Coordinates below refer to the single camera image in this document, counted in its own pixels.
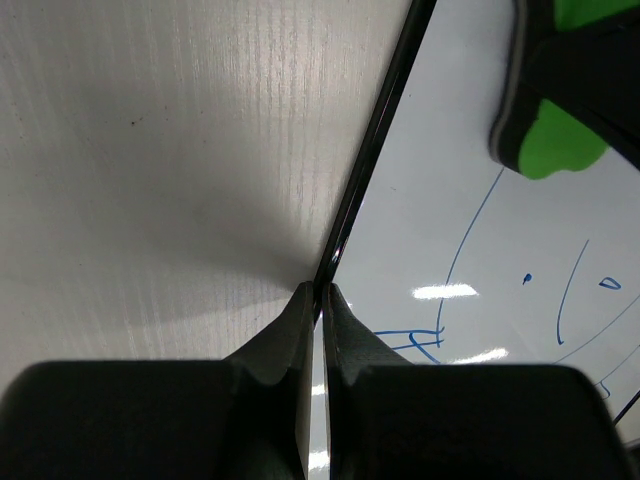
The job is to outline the white whiteboard black frame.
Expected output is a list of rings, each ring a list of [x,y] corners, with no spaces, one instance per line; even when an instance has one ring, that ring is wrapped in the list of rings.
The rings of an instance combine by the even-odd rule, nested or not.
[[[316,274],[418,365],[553,365],[597,390],[639,475],[639,166],[494,161],[517,1],[410,4]]]

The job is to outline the green whiteboard eraser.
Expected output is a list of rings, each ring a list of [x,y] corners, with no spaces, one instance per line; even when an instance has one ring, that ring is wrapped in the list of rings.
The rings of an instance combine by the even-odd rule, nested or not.
[[[589,168],[610,147],[529,85],[529,60],[549,38],[602,19],[637,19],[636,1],[517,1],[509,62],[493,123],[492,159],[538,180],[561,171]]]

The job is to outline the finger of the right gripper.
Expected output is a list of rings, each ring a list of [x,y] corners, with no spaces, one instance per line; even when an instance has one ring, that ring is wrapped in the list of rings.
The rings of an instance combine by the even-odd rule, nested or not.
[[[639,166],[639,21],[602,19],[544,41],[529,85]]]

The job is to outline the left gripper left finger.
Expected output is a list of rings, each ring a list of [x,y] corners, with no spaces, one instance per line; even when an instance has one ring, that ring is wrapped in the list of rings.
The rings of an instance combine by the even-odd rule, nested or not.
[[[313,288],[221,360],[50,361],[1,399],[5,479],[304,479]]]

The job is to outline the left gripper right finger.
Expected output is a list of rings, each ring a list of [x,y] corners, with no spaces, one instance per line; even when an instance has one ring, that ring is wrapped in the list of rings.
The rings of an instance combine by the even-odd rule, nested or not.
[[[322,296],[334,479],[621,479],[597,390],[553,365],[418,365]]]

